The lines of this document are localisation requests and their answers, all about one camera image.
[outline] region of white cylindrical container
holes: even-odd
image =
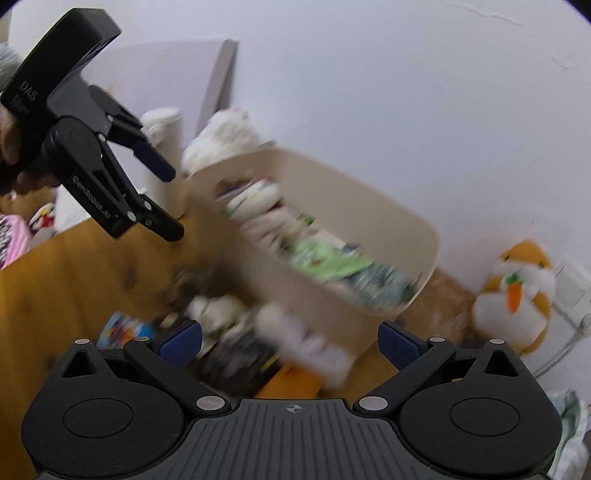
[[[180,191],[182,121],[181,110],[175,107],[155,108],[144,113],[141,118],[143,132],[150,143],[177,171],[176,178],[168,183],[150,172],[146,194],[174,218],[179,218],[184,213]]]

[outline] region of blue gripper pad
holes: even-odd
[[[406,368],[427,351],[427,342],[387,320],[378,328],[378,348],[398,370]]]
[[[186,367],[201,350],[201,325],[183,322],[158,343],[158,355],[177,368]]]
[[[176,171],[158,151],[146,141],[137,141],[133,144],[135,158],[142,162],[149,170],[162,181],[173,181]]]

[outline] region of plastic bin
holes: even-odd
[[[242,236],[215,203],[222,180],[273,176],[284,200],[316,218],[329,233],[359,243],[364,255],[400,267],[418,280],[417,295],[435,268],[439,239],[426,220],[395,200],[295,151],[282,148],[230,158],[191,175],[184,186],[187,211],[197,222],[197,248],[227,268],[246,294],[277,301],[308,327],[358,355],[375,341],[386,315],[317,283],[289,263]],[[387,317],[396,318],[403,305]]]

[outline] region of green packet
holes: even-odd
[[[329,242],[305,240],[294,245],[290,264],[321,283],[341,280],[368,268],[374,261],[348,255]]]

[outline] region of metal screw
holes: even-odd
[[[222,397],[216,395],[207,395],[195,402],[195,405],[202,410],[219,410],[225,404],[226,401]]]
[[[382,397],[363,397],[359,400],[359,406],[364,410],[383,410],[388,406],[388,400]]]

